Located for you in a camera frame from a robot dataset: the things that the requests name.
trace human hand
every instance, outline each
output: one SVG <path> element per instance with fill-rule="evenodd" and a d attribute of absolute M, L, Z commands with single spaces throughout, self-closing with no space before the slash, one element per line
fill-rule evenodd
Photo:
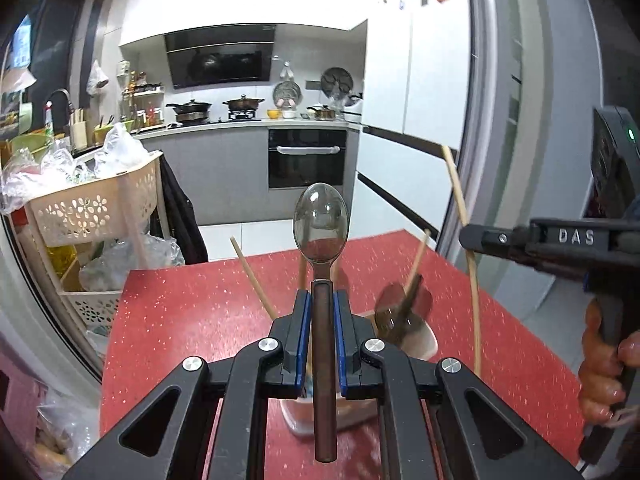
<path fill-rule="evenodd" d="M 587 328 L 582 335 L 584 362 L 578 371 L 582 389 L 578 396 L 585 420 L 603 424 L 612 416 L 612 404 L 625 400 L 622 384 L 616 379 L 622 365 L 640 367 L 640 331 L 620 343 L 618 348 L 607 345 L 598 330 L 602 313 L 597 300 L 587 307 Z"/>

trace storage basket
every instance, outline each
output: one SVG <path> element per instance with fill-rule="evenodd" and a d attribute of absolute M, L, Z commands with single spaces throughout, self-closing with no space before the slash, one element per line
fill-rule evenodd
<path fill-rule="evenodd" d="M 27 207 L 48 247 L 124 238 L 158 204 L 156 159 L 125 173 L 34 198 Z"/>
<path fill-rule="evenodd" d="M 78 280 L 79 270 L 80 264 L 75 260 L 62 277 L 64 290 L 60 291 L 59 295 L 78 313 L 87 327 L 95 329 L 97 326 L 102 326 L 109 333 L 118 311 L 122 291 L 82 292 Z"/>

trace plastic bag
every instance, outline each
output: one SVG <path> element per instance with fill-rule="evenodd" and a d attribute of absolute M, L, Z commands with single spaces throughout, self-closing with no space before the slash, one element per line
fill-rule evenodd
<path fill-rule="evenodd" d="M 149 152 L 137 139 L 131 137 L 122 123 L 116 123 L 107 133 L 104 144 L 95 153 L 95 176 L 115 176 L 149 159 Z"/>
<path fill-rule="evenodd" d="M 149 269 L 184 265 L 184 257 L 175 238 L 163 240 L 147 234 L 142 235 L 142 242 Z M 123 240 L 86 264 L 80 269 L 78 277 L 80 285 L 88 292 L 122 290 L 129 271 L 139 268 L 133 243 Z"/>
<path fill-rule="evenodd" d="M 33 74 L 28 68 L 10 68 L 4 74 L 2 80 L 2 92 L 11 94 L 26 90 L 36 82 Z"/>
<path fill-rule="evenodd" d="M 91 345 L 91 348 L 93 348 L 95 352 L 100 356 L 100 359 L 104 361 L 104 358 L 107 356 L 109 337 L 106 335 L 97 334 L 95 332 L 90 332 L 89 330 L 84 332 L 84 336 Z"/>
<path fill-rule="evenodd" d="M 98 440 L 98 409 L 49 390 L 38 407 L 33 458 L 43 480 L 56 480 Z"/>
<path fill-rule="evenodd" d="M 9 214 L 33 198 L 72 186 L 75 168 L 68 150 L 49 150 L 37 164 L 31 152 L 21 148 L 2 170 L 0 212 Z"/>
<path fill-rule="evenodd" d="M 108 82 L 109 78 L 98 64 L 97 59 L 94 59 L 94 63 L 91 65 L 89 79 L 86 82 L 86 92 L 91 96 L 98 95 L 100 90 L 107 86 Z"/>

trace oven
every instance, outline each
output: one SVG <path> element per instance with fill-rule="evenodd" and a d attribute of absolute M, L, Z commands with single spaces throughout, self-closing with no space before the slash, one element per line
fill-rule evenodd
<path fill-rule="evenodd" d="M 269 130 L 269 189 L 307 187 L 324 182 L 341 187 L 347 147 L 345 130 Z"/>

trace black jacket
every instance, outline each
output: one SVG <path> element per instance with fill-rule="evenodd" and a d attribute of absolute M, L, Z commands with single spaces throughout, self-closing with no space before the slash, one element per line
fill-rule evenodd
<path fill-rule="evenodd" d="M 193 265 L 208 262 L 207 247 L 200 234 L 200 229 L 198 229 L 193 204 L 178 184 L 164 155 L 160 157 L 160 175 L 169 230 L 171 236 L 178 242 L 185 263 Z M 158 210 L 154 211 L 151 216 L 151 234 L 162 238 Z"/>

